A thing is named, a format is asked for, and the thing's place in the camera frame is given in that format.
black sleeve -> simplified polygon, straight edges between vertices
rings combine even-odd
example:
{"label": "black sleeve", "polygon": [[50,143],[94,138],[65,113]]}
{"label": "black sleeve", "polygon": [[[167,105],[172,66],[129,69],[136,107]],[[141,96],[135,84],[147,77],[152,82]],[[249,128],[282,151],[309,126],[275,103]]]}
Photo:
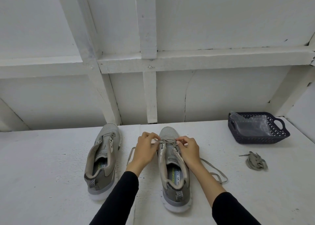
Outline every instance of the black sleeve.
{"label": "black sleeve", "polygon": [[124,172],[90,225],[125,225],[138,189],[138,177],[131,171]]}
{"label": "black sleeve", "polygon": [[260,223],[228,192],[219,194],[212,205],[212,216],[218,225]]}

plastic bag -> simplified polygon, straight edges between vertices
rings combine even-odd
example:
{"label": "plastic bag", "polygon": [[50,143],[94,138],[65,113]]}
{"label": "plastic bag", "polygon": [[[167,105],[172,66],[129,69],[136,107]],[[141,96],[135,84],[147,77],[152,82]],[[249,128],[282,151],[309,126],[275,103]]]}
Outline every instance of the plastic bag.
{"label": "plastic bag", "polygon": [[243,136],[273,136],[266,115],[245,118],[231,111],[230,117]]}

shoe tongue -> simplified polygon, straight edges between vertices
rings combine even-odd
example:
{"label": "shoe tongue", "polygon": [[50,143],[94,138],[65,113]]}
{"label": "shoe tongue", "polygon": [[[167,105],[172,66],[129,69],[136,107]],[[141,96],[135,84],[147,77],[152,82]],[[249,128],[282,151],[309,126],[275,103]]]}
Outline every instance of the shoe tongue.
{"label": "shoe tongue", "polygon": [[175,152],[174,152],[174,149],[173,149],[173,145],[170,143],[166,144],[165,162],[166,162],[166,165],[174,164],[174,165],[177,165],[178,167],[180,167],[179,163],[178,163],[178,159],[177,159]]}
{"label": "shoe tongue", "polygon": [[113,143],[112,134],[102,136],[102,142],[95,153],[94,162],[96,162],[99,158],[107,158],[107,151],[112,143]]}

left hand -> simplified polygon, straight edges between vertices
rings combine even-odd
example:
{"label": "left hand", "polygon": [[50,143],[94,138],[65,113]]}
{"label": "left hand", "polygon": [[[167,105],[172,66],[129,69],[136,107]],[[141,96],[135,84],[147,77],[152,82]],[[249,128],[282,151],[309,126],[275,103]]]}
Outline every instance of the left hand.
{"label": "left hand", "polygon": [[139,177],[141,171],[144,167],[150,163],[156,154],[156,151],[159,147],[159,142],[156,142],[154,145],[151,145],[152,139],[161,138],[155,133],[143,132],[142,136],[138,137],[138,143],[135,148],[134,157],[132,161],[127,165],[126,171],[132,171]]}

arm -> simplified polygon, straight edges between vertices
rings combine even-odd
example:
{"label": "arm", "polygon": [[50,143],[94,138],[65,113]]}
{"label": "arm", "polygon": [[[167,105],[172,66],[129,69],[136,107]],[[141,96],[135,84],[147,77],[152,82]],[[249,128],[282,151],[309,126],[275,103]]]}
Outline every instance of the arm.
{"label": "arm", "polygon": [[138,138],[133,160],[127,165],[126,171],[109,194],[90,225],[126,224],[130,209],[139,189],[138,177],[144,167],[153,159],[158,143],[151,145],[151,140],[160,137],[144,132]]}
{"label": "arm", "polygon": [[260,224],[203,166],[195,139],[183,136],[176,140],[185,163],[198,179],[206,195],[215,222],[218,225]]}

